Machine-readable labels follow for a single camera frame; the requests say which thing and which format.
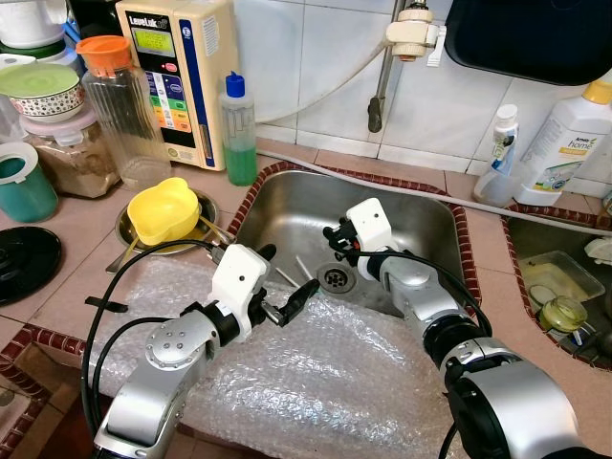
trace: kitchen counter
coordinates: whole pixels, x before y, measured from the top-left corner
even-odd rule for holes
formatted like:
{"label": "kitchen counter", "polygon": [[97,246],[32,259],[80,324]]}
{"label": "kitchen counter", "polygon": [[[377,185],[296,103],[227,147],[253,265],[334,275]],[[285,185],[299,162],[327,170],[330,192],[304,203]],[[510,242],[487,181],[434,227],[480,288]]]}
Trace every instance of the kitchen counter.
{"label": "kitchen counter", "polygon": [[[314,148],[260,141],[260,148],[276,151],[302,161],[433,185],[450,195],[470,199],[476,177],[404,164],[341,155]],[[276,163],[258,158],[263,168]],[[209,195],[220,208],[220,226],[226,228],[247,194],[247,187],[232,186],[225,173],[208,172],[176,165],[175,175]],[[39,227],[53,231],[62,241],[60,270],[43,289],[0,309],[0,326],[11,320],[31,323],[78,339],[86,339],[95,309],[83,304],[89,295],[102,296],[110,281],[104,271],[124,246],[115,235],[115,220],[134,193],[116,187],[97,200],[61,198],[56,215]],[[586,213],[599,211],[598,200],[567,193],[557,207]],[[494,334],[513,350],[533,361],[551,375],[574,406],[585,444],[597,452],[612,455],[612,373],[591,368],[572,359],[543,334],[527,316],[506,244],[501,219],[494,214],[466,209],[476,272],[482,292],[482,307],[489,316]],[[16,224],[0,214],[0,230]],[[199,250],[175,255],[192,263],[211,263]],[[138,264],[121,280],[113,299],[122,301],[130,283],[139,275]]]}

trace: bubble wrap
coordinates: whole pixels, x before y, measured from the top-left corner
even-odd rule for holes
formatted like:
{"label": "bubble wrap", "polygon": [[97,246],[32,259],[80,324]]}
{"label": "bubble wrap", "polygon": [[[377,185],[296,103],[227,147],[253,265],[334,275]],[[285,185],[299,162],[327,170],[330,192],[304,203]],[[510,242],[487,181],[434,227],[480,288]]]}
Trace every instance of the bubble wrap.
{"label": "bubble wrap", "polygon": [[[103,343],[137,317],[177,317],[206,301],[213,270],[176,260],[145,259],[127,303],[98,331]],[[267,284],[283,305],[293,289]],[[115,396],[143,354],[155,324],[121,337],[106,358],[100,388]],[[395,317],[316,294],[280,329],[266,321],[243,344],[229,345],[189,393],[183,422],[272,457],[437,457],[451,424],[438,372]],[[448,457],[466,458],[460,441]]]}

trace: white wall tile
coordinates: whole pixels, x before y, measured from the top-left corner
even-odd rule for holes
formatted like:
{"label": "white wall tile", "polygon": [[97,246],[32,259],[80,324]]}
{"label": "white wall tile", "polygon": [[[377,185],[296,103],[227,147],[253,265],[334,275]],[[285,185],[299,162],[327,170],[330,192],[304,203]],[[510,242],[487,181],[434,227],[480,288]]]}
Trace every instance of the white wall tile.
{"label": "white wall tile", "polygon": [[577,177],[612,184],[612,134],[578,170]]}
{"label": "white wall tile", "polygon": [[[276,0],[235,0],[242,72],[267,119],[297,107],[304,6]],[[273,122],[295,128],[296,117]]]}
{"label": "white wall tile", "polygon": [[612,185],[574,177],[567,183],[563,190],[594,196],[596,198],[603,198],[612,191]]}
{"label": "white wall tile", "polygon": [[487,161],[471,160],[467,174],[481,176],[489,170],[490,163]]}
{"label": "white wall tile", "polygon": [[366,158],[376,158],[379,153],[377,143],[355,141],[342,137],[325,136],[313,132],[297,131],[297,144],[311,146],[320,150],[337,151],[347,155],[364,156]]}
{"label": "white wall tile", "polygon": [[427,151],[400,148],[399,146],[381,145],[379,160],[391,161],[430,167],[433,169],[451,170],[453,172],[465,172],[470,165],[470,160],[458,156],[440,155]]}
{"label": "white wall tile", "polygon": [[[336,86],[380,43],[390,15],[306,6],[300,104]],[[376,94],[382,54],[352,81],[298,115],[297,129],[367,141],[367,105]]]}
{"label": "white wall tile", "polygon": [[295,143],[295,137],[297,136],[297,131],[295,129],[272,126],[270,124],[257,124],[255,131],[257,137],[285,143]]}
{"label": "white wall tile", "polygon": [[[513,103],[518,107],[519,132],[516,141],[516,155],[520,157],[548,117],[553,106],[562,98],[572,98],[582,94],[584,86],[556,86],[553,84],[513,78],[508,92],[499,105]],[[488,161],[492,152],[494,118],[478,145],[474,159]]]}
{"label": "white wall tile", "polygon": [[452,0],[428,0],[427,7],[433,12],[433,18],[436,21],[446,21]]}
{"label": "white wall tile", "polygon": [[394,0],[306,0],[306,5],[391,14]]}
{"label": "white wall tile", "polygon": [[471,158],[511,78],[425,59],[407,63],[382,143]]}

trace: yellow plastic scoop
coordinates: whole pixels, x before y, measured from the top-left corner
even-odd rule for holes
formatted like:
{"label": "yellow plastic scoop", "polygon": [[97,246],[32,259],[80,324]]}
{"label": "yellow plastic scoop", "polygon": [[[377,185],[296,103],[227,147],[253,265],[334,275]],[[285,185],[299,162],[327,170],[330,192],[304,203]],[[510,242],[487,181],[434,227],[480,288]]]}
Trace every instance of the yellow plastic scoop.
{"label": "yellow plastic scoop", "polygon": [[179,177],[140,192],[127,206],[134,229],[147,246],[181,239],[200,217],[198,197]]}

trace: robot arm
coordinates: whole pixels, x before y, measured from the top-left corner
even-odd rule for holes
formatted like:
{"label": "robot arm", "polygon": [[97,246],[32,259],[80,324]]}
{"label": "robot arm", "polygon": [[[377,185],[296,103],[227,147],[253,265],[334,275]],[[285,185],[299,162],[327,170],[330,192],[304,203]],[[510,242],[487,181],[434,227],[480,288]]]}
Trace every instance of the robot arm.
{"label": "robot arm", "polygon": [[208,305],[192,304],[146,338],[144,357],[98,429],[94,457],[163,459],[183,417],[189,389],[221,349],[232,341],[244,341],[266,317],[286,325],[318,289],[318,281],[311,280],[278,309],[264,299],[263,282],[270,272],[267,259],[238,244],[216,254],[221,261]]}
{"label": "robot arm", "polygon": [[[573,408],[559,386],[498,339],[486,336],[441,285],[439,272],[397,256],[377,199],[349,209],[324,231],[360,274],[379,280],[440,370],[463,447],[472,459],[604,457],[584,448]],[[364,252],[380,256],[356,257]]]}

